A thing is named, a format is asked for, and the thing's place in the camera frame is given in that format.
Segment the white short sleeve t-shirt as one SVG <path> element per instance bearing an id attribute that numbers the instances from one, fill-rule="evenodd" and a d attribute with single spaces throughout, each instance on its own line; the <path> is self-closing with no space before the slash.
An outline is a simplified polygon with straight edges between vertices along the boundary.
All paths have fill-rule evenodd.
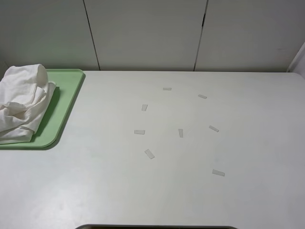
<path id="1" fill-rule="evenodd" d="M 0 81 L 0 143 L 29 142 L 37 132 L 53 96 L 42 64 L 11 66 Z"/>

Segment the light green plastic tray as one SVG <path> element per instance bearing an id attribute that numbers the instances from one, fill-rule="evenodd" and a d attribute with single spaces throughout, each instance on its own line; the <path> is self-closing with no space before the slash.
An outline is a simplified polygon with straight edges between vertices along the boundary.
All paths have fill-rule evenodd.
<path id="1" fill-rule="evenodd" d="M 85 73 L 80 69 L 48 69 L 47 73 L 49 80 L 56 83 L 56 89 L 36 134 L 30 142 L 4 144 L 1 150 L 45 150 L 60 139 Z"/>

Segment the white tape strip upper-left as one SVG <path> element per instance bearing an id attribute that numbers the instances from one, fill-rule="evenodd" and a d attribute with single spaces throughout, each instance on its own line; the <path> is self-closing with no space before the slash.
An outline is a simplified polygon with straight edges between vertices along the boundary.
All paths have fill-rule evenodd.
<path id="1" fill-rule="evenodd" d="M 142 111 L 146 111 L 147 110 L 148 105 L 147 104 L 143 104 L 142 105 Z"/>

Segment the white tape strip left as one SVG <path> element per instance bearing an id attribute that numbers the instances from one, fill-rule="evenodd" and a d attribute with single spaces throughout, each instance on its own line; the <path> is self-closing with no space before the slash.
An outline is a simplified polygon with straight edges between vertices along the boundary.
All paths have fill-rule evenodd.
<path id="1" fill-rule="evenodd" d="M 145 130 L 135 130 L 134 133 L 138 134 L 138 135 L 144 135 L 145 134 Z"/>

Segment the white tape strip left-middle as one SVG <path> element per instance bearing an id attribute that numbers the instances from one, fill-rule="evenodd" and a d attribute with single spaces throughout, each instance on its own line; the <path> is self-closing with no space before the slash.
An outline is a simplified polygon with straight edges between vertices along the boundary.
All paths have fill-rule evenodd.
<path id="1" fill-rule="evenodd" d="M 178 129 L 178 131 L 179 131 L 179 137 L 183 138 L 183 129 Z"/>

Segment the white tape strip lower-left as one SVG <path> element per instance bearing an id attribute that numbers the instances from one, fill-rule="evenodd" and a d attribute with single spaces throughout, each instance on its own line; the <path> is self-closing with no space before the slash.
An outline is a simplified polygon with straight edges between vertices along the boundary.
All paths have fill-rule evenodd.
<path id="1" fill-rule="evenodd" d="M 154 154 L 150 151 L 150 149 L 145 150 L 145 154 L 150 158 L 155 158 Z"/>

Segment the white tape strip middle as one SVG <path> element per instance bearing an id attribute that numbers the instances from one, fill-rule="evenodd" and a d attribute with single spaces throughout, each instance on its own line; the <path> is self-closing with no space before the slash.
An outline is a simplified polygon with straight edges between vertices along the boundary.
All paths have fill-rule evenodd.
<path id="1" fill-rule="evenodd" d="M 216 132 L 219 132 L 219 129 L 217 129 L 217 128 L 211 126 L 211 125 L 209 126 L 209 128 L 212 129 L 212 130 L 214 130 L 214 131 L 216 131 Z"/>

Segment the white tape strip near-right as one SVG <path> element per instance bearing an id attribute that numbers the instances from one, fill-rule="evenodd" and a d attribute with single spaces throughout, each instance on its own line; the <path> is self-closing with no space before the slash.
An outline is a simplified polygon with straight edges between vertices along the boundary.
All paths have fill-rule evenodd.
<path id="1" fill-rule="evenodd" d="M 225 176 L 224 172 L 221 172 L 221 171 L 218 171 L 218 170 L 215 170 L 215 169 L 212 170 L 212 174 L 222 176 L 222 177 Z"/>

